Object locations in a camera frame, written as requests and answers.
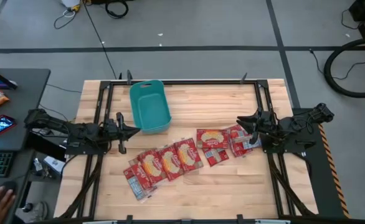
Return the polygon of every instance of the wooden table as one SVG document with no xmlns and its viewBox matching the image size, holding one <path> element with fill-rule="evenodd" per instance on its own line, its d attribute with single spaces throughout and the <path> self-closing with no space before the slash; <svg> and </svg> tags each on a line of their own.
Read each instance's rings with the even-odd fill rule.
<svg viewBox="0 0 365 224">
<path fill-rule="evenodd" d="M 85 81 L 77 123 L 93 121 L 99 84 L 97 80 Z M 277 116 L 292 116 L 284 80 L 270 79 L 268 84 Z M 180 138 L 193 137 L 196 140 L 197 128 L 222 129 L 235 125 L 237 116 L 254 114 L 257 109 L 254 88 L 248 85 L 166 85 L 165 91 L 173 117 L 170 128 L 161 134 L 139 133 L 133 136 L 126 142 L 125 155 L 118 152 L 116 142 L 113 144 L 103 160 L 95 219 L 125 220 L 127 215 L 139 220 L 236 219 L 237 214 L 243 214 L 244 218 L 276 218 L 267 155 L 261 148 L 238 158 L 228 149 L 230 159 L 214 167 L 209 166 L 203 152 L 199 150 L 204 167 L 172 182 L 165 182 L 145 203 L 135 199 L 123 175 L 130 159 L 145 149 L 160 147 Z M 127 125 L 134 126 L 128 86 L 116 86 L 113 90 L 113 119 L 118 111 L 123 113 Z M 104 112 L 102 109 L 100 121 L 103 120 Z M 65 168 L 55 217 L 66 210 L 80 190 L 85 161 L 86 156 L 78 156 Z M 285 154 L 285 163 L 292 189 L 312 212 L 317 213 L 305 162 Z M 286 198 L 281 187 L 280 191 L 284 212 L 287 213 Z"/>
</svg>

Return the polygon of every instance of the red snack package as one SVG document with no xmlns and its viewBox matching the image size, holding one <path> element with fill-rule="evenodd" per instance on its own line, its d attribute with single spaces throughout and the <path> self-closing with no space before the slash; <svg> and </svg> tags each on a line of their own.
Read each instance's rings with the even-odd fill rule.
<svg viewBox="0 0 365 224">
<path fill-rule="evenodd" d="M 248 154 L 253 151 L 254 147 L 258 147 L 260 145 L 259 140 L 253 145 L 250 144 L 249 139 L 252 135 L 243 130 L 239 124 L 224 130 L 227 131 L 229 146 L 235 157 Z"/>
<path fill-rule="evenodd" d="M 202 150 L 211 167 L 228 159 L 225 149 L 205 148 Z"/>
<path fill-rule="evenodd" d="M 137 159 L 133 159 L 129 161 L 130 168 L 133 171 L 134 175 L 137 177 L 138 182 L 141 184 L 144 190 L 149 189 L 152 187 L 151 181 L 149 180 L 148 176 L 146 175 L 141 162 Z"/>
<path fill-rule="evenodd" d="M 228 135 L 223 130 L 196 130 L 196 146 L 199 148 L 228 148 Z"/>
<path fill-rule="evenodd" d="M 234 140 L 235 142 L 249 141 L 252 138 L 252 135 L 243 130 L 239 124 L 229 128 L 228 130 L 229 139 Z"/>
<path fill-rule="evenodd" d="M 166 172 L 163 170 L 161 159 L 154 149 L 138 155 L 138 160 L 141 162 L 146 175 L 148 175 L 153 185 L 166 178 Z"/>
<path fill-rule="evenodd" d="M 233 142 L 231 143 L 231 151 L 235 157 L 243 156 L 253 151 L 252 148 L 245 149 L 244 144 L 249 143 L 245 142 Z"/>
<path fill-rule="evenodd" d="M 166 175 L 170 181 L 184 174 L 174 145 L 159 149 L 158 154 L 161 157 L 163 169 L 166 171 Z"/>
<path fill-rule="evenodd" d="M 174 143 L 177 150 L 178 159 L 181 161 L 185 172 L 203 167 L 203 163 L 192 138 Z"/>
<path fill-rule="evenodd" d="M 123 173 L 125 174 L 127 182 L 130 185 L 131 189 L 133 190 L 133 193 L 137 198 L 137 200 L 141 202 L 145 201 L 145 199 L 149 198 L 156 190 L 156 187 L 150 187 L 145 190 L 141 185 L 138 176 L 134 175 L 132 167 L 125 169 Z"/>
</svg>

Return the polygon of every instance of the computer mouse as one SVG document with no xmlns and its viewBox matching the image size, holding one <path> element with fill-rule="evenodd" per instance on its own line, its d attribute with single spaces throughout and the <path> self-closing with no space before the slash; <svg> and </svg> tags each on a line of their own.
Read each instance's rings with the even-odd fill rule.
<svg viewBox="0 0 365 224">
<path fill-rule="evenodd" d="M 16 182 L 14 181 L 6 181 L 4 183 L 2 183 L 0 186 L 4 186 L 4 190 L 1 192 L 0 195 L 0 201 L 1 199 L 5 196 L 5 194 L 7 193 L 8 190 L 13 190 L 13 195 L 15 194 L 16 191 Z"/>
</svg>

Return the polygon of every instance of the teal plastic basket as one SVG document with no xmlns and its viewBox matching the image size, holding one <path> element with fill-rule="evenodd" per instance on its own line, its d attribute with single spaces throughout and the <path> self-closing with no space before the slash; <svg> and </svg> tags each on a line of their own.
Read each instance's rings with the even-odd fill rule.
<svg viewBox="0 0 365 224">
<path fill-rule="evenodd" d="M 171 116 L 163 82 L 150 80 L 134 84 L 130 88 L 130 102 L 135 126 L 144 134 L 161 133 L 169 128 Z"/>
</svg>

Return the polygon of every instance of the yellow-black striped tape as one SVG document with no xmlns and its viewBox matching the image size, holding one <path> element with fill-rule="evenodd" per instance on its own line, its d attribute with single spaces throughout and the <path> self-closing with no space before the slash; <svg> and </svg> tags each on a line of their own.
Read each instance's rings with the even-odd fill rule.
<svg viewBox="0 0 365 224">
<path fill-rule="evenodd" d="M 336 190 L 338 191 L 338 197 L 340 199 L 340 204 L 342 206 L 344 216 L 346 216 L 347 218 L 351 218 L 351 216 L 349 214 L 349 211 L 347 209 L 346 201 L 344 200 L 344 195 L 343 195 L 343 192 L 342 192 L 342 188 L 340 187 L 338 173 L 336 172 L 336 168 L 334 166 L 331 149 L 329 148 L 328 140 L 326 140 L 326 134 L 325 134 L 325 131 L 324 131 L 324 127 L 322 127 L 322 125 L 319 125 L 318 127 L 320 129 L 322 142 L 324 144 L 326 156 L 327 156 L 327 159 L 329 161 L 329 167 L 331 168 L 331 173 L 332 173 L 332 176 L 333 176 L 334 184 L 336 186 Z"/>
</svg>

